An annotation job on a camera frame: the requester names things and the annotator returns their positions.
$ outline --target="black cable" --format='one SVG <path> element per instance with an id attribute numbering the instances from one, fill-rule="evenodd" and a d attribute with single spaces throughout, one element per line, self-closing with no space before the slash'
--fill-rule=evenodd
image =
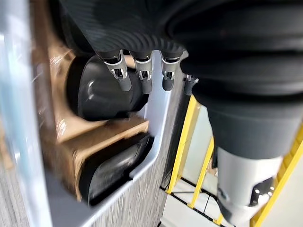
<path id="1" fill-rule="evenodd" d="M 204 214 L 205 214 L 206 207 L 208 205 L 209 197 L 210 197 L 210 195 L 208 195 L 208 199 L 207 199 L 207 202 L 206 202 L 205 207 L 204 207 L 204 211 L 203 211 Z"/>

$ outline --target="gray carpet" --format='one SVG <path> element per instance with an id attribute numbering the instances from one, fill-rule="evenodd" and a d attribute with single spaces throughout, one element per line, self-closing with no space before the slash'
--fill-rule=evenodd
<path id="1" fill-rule="evenodd" d="M 163 214 L 166 194 L 159 189 L 165 168 L 177 107 L 182 92 L 182 73 L 175 78 L 164 129 L 164 141 L 154 165 L 121 196 L 92 227 L 156 227 Z M 29 226 L 15 169 L 5 171 L 0 162 L 0 227 Z"/>

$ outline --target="black plastic cover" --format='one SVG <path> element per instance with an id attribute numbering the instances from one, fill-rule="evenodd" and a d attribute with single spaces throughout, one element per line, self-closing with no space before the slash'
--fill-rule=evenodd
<path id="1" fill-rule="evenodd" d="M 99 204 L 127 181 L 152 148 L 153 138 L 140 133 L 120 140 L 91 155 L 83 164 L 79 180 L 82 198 L 90 206 Z"/>
<path id="2" fill-rule="evenodd" d="M 124 92 L 98 56 L 76 58 L 67 79 L 67 99 L 74 113 L 87 121 L 127 118 L 148 100 L 135 70 L 128 70 L 132 88 Z"/>

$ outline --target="yellow railing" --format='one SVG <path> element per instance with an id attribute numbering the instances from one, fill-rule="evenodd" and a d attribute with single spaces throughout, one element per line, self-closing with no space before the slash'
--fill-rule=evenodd
<path id="1" fill-rule="evenodd" d="M 283 163 L 275 180 L 275 191 L 268 203 L 250 220 L 250 227 L 260 227 L 273 207 L 288 178 L 303 154 L 303 124 L 293 142 L 293 146 L 283 159 Z"/>
<path id="2" fill-rule="evenodd" d="M 183 129 L 178 145 L 177 155 L 171 175 L 171 180 L 169 183 L 169 188 L 166 190 L 166 193 L 171 194 L 177 181 L 182 177 L 183 168 L 185 165 L 185 161 L 187 158 L 190 142 L 193 136 L 193 132 L 196 126 L 197 117 L 199 114 L 200 104 L 195 100 L 193 96 L 191 96 L 187 114 L 185 117 L 185 121 L 183 124 Z M 212 157 L 214 150 L 214 138 L 212 137 L 209 143 L 209 147 L 207 153 L 205 155 L 205 159 L 201 168 L 201 172 L 199 175 L 199 179 L 195 188 L 194 196 L 191 203 L 188 204 L 190 208 L 194 208 L 198 196 L 202 189 L 203 180 L 207 171 L 207 166 L 209 161 Z M 293 146 L 287 156 L 285 156 L 281 168 L 277 174 L 275 180 L 275 191 L 270 198 L 269 202 L 261 209 L 251 220 L 250 220 L 250 227 L 260 227 L 262 222 L 265 220 L 267 214 L 269 213 L 270 209 L 272 208 L 273 204 L 277 200 L 278 196 L 280 195 L 284 185 L 286 184 L 289 176 L 293 172 L 295 166 L 297 165 L 300 157 L 303 154 L 303 124 L 301 125 L 301 129 L 299 130 L 296 139 L 293 143 Z M 223 216 L 222 214 L 219 215 L 217 220 L 213 220 L 213 222 L 217 225 L 222 223 Z"/>

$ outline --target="robotic arm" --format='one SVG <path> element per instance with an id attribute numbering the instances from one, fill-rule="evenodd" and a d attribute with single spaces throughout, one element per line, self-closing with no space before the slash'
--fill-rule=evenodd
<path id="1" fill-rule="evenodd" d="M 120 50 L 152 89 L 152 50 L 163 88 L 184 73 L 207 107 L 218 155 L 218 199 L 237 225 L 270 198 L 303 113 L 303 2 L 298 0 L 61 0 L 122 90 L 131 87 Z"/>

